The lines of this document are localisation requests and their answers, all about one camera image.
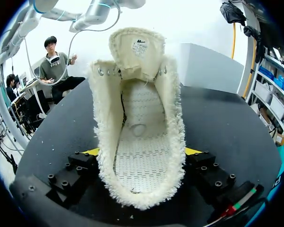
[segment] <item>gray t-shirt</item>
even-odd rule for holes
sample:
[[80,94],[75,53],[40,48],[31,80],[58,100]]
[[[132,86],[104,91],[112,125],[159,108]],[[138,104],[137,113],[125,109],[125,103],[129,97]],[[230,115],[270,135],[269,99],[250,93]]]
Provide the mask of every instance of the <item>gray t-shirt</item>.
[[[70,64],[71,60],[67,59],[67,55],[63,52],[59,53],[60,59],[54,63],[50,63],[47,59],[44,59],[44,61],[40,65],[40,71],[39,71],[39,78],[41,79],[50,79],[53,78],[54,82],[56,82],[63,74],[66,64]],[[60,82],[65,81],[68,78],[67,70],[65,72],[64,77],[60,80]]]

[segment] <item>shelf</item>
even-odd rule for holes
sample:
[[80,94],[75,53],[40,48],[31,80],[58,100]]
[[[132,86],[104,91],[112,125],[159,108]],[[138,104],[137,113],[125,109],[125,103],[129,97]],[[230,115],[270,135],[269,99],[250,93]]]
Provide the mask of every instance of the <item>shelf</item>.
[[274,87],[276,87],[276,89],[278,89],[284,96],[284,90],[280,88],[272,79],[270,79],[268,76],[266,76],[260,71],[257,71],[256,73],[259,74],[261,77],[263,77],[265,80],[267,80],[269,83],[271,83]]
[[284,124],[283,124],[283,122],[282,122],[279,118],[276,117],[274,111],[270,108],[270,105],[269,105],[267,102],[265,102],[262,98],[260,98],[260,96],[259,96],[255,91],[252,91],[252,93],[253,93],[258,99],[260,99],[260,101],[267,107],[267,109],[275,116],[276,120],[278,121],[278,123],[280,124],[281,128],[282,128],[283,131],[284,131]]
[[269,56],[268,54],[265,54],[265,59],[272,63],[273,66],[275,66],[276,68],[282,70],[284,72],[284,65],[282,65],[277,59]]

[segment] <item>black pants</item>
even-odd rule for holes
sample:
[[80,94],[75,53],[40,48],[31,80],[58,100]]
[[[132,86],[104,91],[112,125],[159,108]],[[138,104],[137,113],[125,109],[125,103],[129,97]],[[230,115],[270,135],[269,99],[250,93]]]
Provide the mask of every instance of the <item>black pants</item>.
[[65,81],[53,86],[52,96],[55,104],[58,104],[63,99],[62,94],[64,91],[74,89],[84,80],[84,77],[68,77]]

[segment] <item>person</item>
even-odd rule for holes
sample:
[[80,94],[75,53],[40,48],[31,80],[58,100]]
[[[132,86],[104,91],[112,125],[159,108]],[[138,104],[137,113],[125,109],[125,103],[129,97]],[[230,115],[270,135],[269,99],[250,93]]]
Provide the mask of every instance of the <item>person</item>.
[[[77,59],[77,55],[74,55],[71,59],[68,59],[65,53],[56,52],[56,44],[57,39],[54,36],[47,38],[44,42],[47,55],[40,65],[39,77],[42,82],[47,84],[54,83],[59,80],[65,70],[65,67],[67,67],[69,64],[75,64]],[[66,70],[60,82],[51,87],[54,103],[58,104],[63,99],[62,94],[64,91],[74,89],[83,80],[85,80],[84,77],[70,77]]]
[[9,97],[11,102],[16,99],[16,95],[15,95],[13,88],[12,88],[14,86],[14,83],[15,83],[15,75],[9,74],[6,77],[6,92],[7,92],[8,97]]

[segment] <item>shoe label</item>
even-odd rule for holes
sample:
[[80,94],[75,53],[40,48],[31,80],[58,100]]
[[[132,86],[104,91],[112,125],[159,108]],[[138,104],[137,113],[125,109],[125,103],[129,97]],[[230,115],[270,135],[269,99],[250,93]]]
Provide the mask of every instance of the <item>shoe label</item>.
[[137,57],[144,58],[147,47],[148,45],[144,40],[138,39],[136,42],[133,42],[132,50]]

